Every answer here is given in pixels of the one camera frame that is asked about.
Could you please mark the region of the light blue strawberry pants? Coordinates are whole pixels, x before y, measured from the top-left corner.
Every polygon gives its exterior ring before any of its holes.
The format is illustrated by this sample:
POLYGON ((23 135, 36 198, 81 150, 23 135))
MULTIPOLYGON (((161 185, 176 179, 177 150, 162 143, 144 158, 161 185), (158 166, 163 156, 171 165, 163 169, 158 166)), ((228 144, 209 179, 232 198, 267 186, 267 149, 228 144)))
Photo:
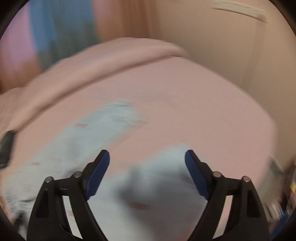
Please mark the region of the light blue strawberry pants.
MULTIPOLYGON (((142 125, 127 101, 115 101, 73 122, 13 172, 4 186, 11 217, 28 220, 48 176, 67 178, 81 171, 102 149, 142 125)), ((185 166, 186 144, 157 150, 142 163, 128 158, 110 166, 90 208, 110 240, 186 240, 206 207, 185 166)))

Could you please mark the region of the pink duvet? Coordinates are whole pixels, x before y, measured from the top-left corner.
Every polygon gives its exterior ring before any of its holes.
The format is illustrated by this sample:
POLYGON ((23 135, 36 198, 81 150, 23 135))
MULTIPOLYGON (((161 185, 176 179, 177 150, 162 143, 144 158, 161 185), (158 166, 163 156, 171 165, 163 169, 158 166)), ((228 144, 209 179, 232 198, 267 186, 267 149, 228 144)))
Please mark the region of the pink duvet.
POLYGON ((79 87, 137 64, 185 57, 173 43, 147 38, 118 38, 64 58, 24 87, 1 94, 1 133, 20 130, 40 111, 79 87))

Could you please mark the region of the pink and blue curtain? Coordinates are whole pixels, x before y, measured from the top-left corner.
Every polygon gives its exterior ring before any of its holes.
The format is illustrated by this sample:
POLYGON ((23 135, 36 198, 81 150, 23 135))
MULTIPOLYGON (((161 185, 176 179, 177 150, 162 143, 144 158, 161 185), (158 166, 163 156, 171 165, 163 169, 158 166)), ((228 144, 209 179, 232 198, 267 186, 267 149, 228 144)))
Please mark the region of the pink and blue curtain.
POLYGON ((155 1, 1 1, 1 92, 121 37, 160 37, 155 1))

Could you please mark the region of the pink bed with sheet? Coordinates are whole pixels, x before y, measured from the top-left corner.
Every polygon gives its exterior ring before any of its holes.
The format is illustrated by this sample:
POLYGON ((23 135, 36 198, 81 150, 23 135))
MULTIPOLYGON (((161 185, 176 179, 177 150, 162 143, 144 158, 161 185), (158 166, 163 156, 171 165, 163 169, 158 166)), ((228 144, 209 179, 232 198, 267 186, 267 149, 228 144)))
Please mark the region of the pink bed with sheet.
POLYGON ((157 150, 186 144, 213 170, 248 176, 258 187, 274 151, 276 127, 250 96, 208 69, 171 57, 125 69, 66 95, 16 136, 10 175, 73 122, 127 101, 142 125, 106 149, 119 165, 142 163, 157 150))

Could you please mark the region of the white wall socket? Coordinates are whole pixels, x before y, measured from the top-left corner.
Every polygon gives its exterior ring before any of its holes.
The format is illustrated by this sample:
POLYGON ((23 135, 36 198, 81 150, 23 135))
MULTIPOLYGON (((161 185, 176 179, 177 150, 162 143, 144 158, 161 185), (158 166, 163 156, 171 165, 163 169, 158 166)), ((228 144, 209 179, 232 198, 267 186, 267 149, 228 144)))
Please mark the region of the white wall socket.
POLYGON ((264 10, 246 4, 238 3, 235 1, 212 0, 211 6, 213 9, 230 11, 232 13, 249 16, 251 18, 267 23, 267 17, 264 10))

